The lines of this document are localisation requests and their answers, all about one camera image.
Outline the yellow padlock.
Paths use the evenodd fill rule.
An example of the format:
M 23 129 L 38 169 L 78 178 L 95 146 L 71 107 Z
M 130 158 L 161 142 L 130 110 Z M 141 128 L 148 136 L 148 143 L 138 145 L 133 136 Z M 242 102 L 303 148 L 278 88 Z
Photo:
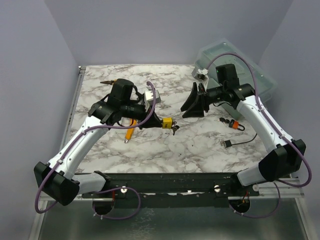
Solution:
M 173 120 L 172 117 L 165 117 L 162 119 L 163 129 L 172 129 L 177 122 Z

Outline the silver padlock keys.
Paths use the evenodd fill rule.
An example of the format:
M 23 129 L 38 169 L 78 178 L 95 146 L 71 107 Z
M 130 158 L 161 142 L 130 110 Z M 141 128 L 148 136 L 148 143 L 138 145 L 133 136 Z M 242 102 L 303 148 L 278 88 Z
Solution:
M 175 125 L 175 126 L 172 126 L 171 129 L 172 129 L 172 132 L 173 132 L 173 135 L 176 134 L 176 132 L 179 130 L 179 126 L 178 125 Z

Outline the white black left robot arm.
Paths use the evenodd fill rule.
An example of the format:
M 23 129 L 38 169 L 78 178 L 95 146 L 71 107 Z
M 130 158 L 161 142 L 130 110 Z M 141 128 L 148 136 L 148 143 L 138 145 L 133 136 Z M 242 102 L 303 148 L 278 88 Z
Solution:
M 133 125 L 119 126 L 122 118 L 136 119 L 137 128 L 146 128 L 155 114 L 157 91 L 147 81 L 151 100 L 141 94 L 133 82 L 118 78 L 114 81 L 111 91 L 95 102 L 89 109 L 84 122 L 71 140 L 47 163 L 38 162 L 34 175 L 38 190 L 34 208 L 42 214 L 48 209 L 39 209 L 41 193 L 54 199 L 56 204 L 69 205 L 78 195 L 96 193 L 104 198 L 110 194 L 111 185 L 108 177 L 102 172 L 93 172 L 76 177 L 76 170 L 96 142 L 111 129 L 127 130 Z

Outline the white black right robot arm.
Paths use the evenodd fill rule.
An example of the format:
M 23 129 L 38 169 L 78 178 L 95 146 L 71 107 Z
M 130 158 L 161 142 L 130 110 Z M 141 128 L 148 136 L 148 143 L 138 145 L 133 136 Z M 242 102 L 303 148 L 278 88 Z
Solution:
M 227 102 L 250 123 L 267 151 L 258 164 L 237 173 L 236 180 L 230 183 L 230 191 L 241 196 L 250 185 L 273 182 L 298 171 L 305 143 L 281 129 L 250 84 L 240 84 L 234 64 L 217 66 L 216 74 L 220 84 L 217 87 L 205 88 L 201 83 L 193 83 L 190 95 L 180 108 L 183 118 L 202 118 L 211 104 Z

